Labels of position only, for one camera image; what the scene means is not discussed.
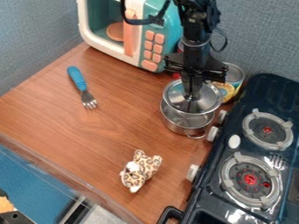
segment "stove burner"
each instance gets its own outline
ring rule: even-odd
[[[281,194],[279,172],[239,152],[223,164],[220,177],[223,188],[248,207],[269,208]]]
[[[254,164],[236,164],[229,173],[237,191],[251,199],[267,196],[271,192],[271,179],[267,174]]]
[[[271,133],[272,133],[272,129],[271,129],[271,127],[269,127],[269,126],[265,126],[265,127],[263,128],[263,131],[264,131],[264,133],[266,133],[266,134],[271,134]]]
[[[292,122],[269,113],[261,113],[257,108],[243,120],[244,135],[253,143],[266,150],[284,151],[293,142]]]

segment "red burner center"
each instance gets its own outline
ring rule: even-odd
[[[256,184],[256,177],[252,174],[248,174],[244,177],[245,182],[250,185],[250,186],[254,186]]]
[[[266,134],[271,134],[272,133],[272,129],[269,126],[266,126],[262,129],[264,131],[264,133]]]
[[[270,185],[270,183],[268,183],[268,182],[264,182],[264,186],[265,186],[266,188],[269,188],[271,185]]]

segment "teal toy microwave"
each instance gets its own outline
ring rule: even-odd
[[[155,16],[163,0],[126,0],[126,17]],[[122,21],[120,1],[77,0],[81,37],[93,48],[133,66],[160,73],[163,57],[173,53],[182,37],[177,7],[171,1],[159,24],[131,25]]]

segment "leopard plush toy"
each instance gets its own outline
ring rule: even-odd
[[[136,193],[145,183],[155,175],[162,163],[160,156],[148,157],[144,151],[136,150],[133,161],[128,162],[120,176],[122,183],[129,188],[132,193]]]

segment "toy stove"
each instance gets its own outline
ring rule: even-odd
[[[191,167],[187,208],[167,207],[159,223],[299,223],[299,83],[260,74],[243,93],[211,128],[203,168]]]

